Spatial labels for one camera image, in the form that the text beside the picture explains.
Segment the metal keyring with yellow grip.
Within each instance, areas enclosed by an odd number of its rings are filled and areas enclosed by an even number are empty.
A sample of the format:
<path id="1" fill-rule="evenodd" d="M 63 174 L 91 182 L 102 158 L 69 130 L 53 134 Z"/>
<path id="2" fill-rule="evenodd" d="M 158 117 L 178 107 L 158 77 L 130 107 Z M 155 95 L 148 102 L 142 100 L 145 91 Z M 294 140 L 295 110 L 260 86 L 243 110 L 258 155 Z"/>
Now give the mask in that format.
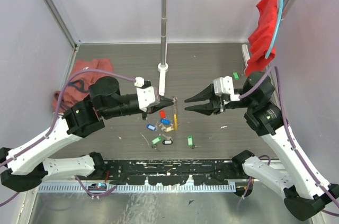
<path id="1" fill-rule="evenodd" d="M 177 118 L 177 97 L 173 96 L 173 119 L 174 119 L 174 130 L 178 129 L 178 118 Z"/>

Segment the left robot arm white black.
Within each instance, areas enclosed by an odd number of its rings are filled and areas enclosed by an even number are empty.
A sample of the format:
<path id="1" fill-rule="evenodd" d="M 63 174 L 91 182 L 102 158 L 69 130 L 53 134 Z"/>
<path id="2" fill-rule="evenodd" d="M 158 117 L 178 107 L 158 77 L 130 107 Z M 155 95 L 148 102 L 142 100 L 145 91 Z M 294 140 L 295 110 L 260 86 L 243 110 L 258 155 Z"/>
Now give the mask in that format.
<path id="1" fill-rule="evenodd" d="M 135 94 L 121 95 L 116 78 L 105 76 L 89 87 L 89 94 L 46 131 L 15 149 L 1 148 L 1 184 L 25 192 L 47 180 L 85 177 L 99 180 L 107 167 L 101 154 L 92 152 L 78 158 L 55 159 L 51 155 L 105 127 L 104 120 L 141 114 L 143 119 L 165 107 L 170 98 L 159 95 L 149 81 Z"/>

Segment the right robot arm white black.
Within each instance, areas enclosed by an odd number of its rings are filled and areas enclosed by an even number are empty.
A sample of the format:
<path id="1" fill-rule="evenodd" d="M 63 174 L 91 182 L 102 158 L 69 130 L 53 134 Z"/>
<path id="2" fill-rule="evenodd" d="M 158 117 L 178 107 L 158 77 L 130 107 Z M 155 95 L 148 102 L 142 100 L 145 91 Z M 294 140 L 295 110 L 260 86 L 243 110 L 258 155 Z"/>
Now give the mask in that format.
<path id="1" fill-rule="evenodd" d="M 284 201 L 287 210 L 305 221 L 338 199 L 338 185 L 331 184 L 311 163 L 298 144 L 282 106 L 271 101 L 275 88 L 261 71 L 251 73 L 242 88 L 235 89 L 231 77 L 219 77 L 195 96 L 185 108 L 204 115 L 227 109 L 246 108 L 248 126 L 274 151 L 286 170 L 283 174 L 264 164 L 248 150 L 232 158 L 232 171 L 238 178 L 256 178 Z"/>

